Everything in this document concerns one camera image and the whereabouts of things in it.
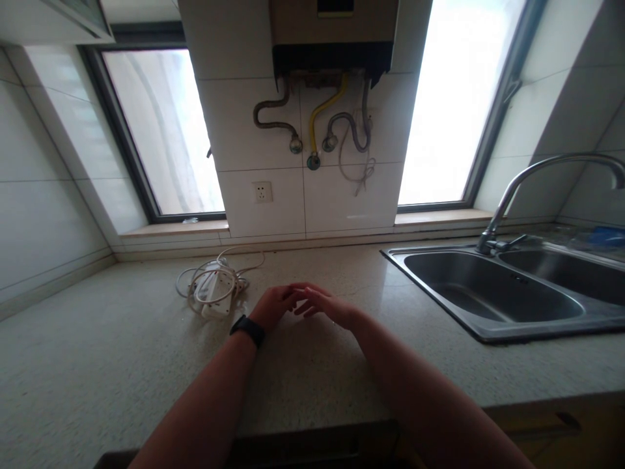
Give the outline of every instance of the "double sink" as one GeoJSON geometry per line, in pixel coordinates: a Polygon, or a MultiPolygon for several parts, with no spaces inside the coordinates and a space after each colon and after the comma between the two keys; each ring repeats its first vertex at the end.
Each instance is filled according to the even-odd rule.
{"type": "Polygon", "coordinates": [[[625,330],[625,266],[557,246],[382,253],[480,342],[625,330]]]}

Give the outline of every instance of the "smartwatch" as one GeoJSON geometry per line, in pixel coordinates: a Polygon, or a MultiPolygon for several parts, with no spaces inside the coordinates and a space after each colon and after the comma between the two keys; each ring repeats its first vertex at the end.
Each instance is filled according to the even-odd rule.
{"type": "Polygon", "coordinates": [[[237,319],[234,326],[232,326],[232,329],[230,329],[230,335],[234,334],[238,330],[245,331],[256,344],[256,348],[260,348],[260,344],[262,344],[262,340],[265,338],[265,331],[262,327],[243,315],[237,319]]]}

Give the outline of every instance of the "speckled countertop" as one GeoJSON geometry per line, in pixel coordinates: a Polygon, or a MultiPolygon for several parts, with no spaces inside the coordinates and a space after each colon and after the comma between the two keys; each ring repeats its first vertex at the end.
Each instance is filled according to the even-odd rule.
{"type": "MultiPolygon", "coordinates": [[[[268,253],[247,274],[240,308],[271,285],[319,283],[378,318],[485,408],[625,391],[624,334],[482,345],[379,252],[432,244],[268,253]]],[[[242,268],[257,256],[229,261],[242,268]]],[[[204,322],[176,295],[179,271],[201,261],[116,264],[0,323],[1,467],[91,467],[105,451],[143,443],[235,319],[204,322]]],[[[353,337],[323,315],[288,315],[258,355],[238,434],[389,417],[353,337]]]]}

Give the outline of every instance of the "faucet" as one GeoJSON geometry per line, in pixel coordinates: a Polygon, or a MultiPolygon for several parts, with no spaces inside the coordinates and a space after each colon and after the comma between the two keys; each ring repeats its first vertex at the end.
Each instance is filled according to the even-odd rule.
{"type": "Polygon", "coordinates": [[[516,175],[514,179],[510,181],[510,184],[508,184],[508,188],[503,194],[501,202],[499,202],[499,206],[497,207],[497,210],[495,211],[492,220],[490,220],[490,223],[488,224],[486,230],[482,233],[482,236],[480,236],[480,240],[478,241],[475,250],[480,254],[489,255],[491,249],[503,252],[509,250],[512,246],[523,241],[526,237],[525,235],[508,243],[503,241],[497,241],[495,235],[497,228],[499,227],[499,224],[501,223],[501,220],[503,219],[503,216],[508,209],[508,205],[510,205],[512,198],[516,193],[516,190],[528,176],[534,174],[542,168],[566,162],[589,162],[608,166],[608,168],[610,168],[612,170],[612,173],[614,174],[613,189],[625,188],[625,164],[623,164],[620,160],[613,156],[593,152],[567,153],[553,156],[551,158],[547,158],[546,160],[542,160],[541,162],[534,163],[532,166],[529,166],[521,171],[519,174],[516,175]]]}

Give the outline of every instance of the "person's right hand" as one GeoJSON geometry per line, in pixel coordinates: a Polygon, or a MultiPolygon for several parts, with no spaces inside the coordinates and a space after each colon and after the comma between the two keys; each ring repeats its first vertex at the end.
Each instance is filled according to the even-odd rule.
{"type": "Polygon", "coordinates": [[[337,298],[314,283],[291,283],[290,286],[303,291],[306,297],[304,304],[294,311],[296,315],[304,314],[305,318],[309,318],[321,311],[342,328],[352,330],[356,318],[364,314],[353,304],[337,298]]]}

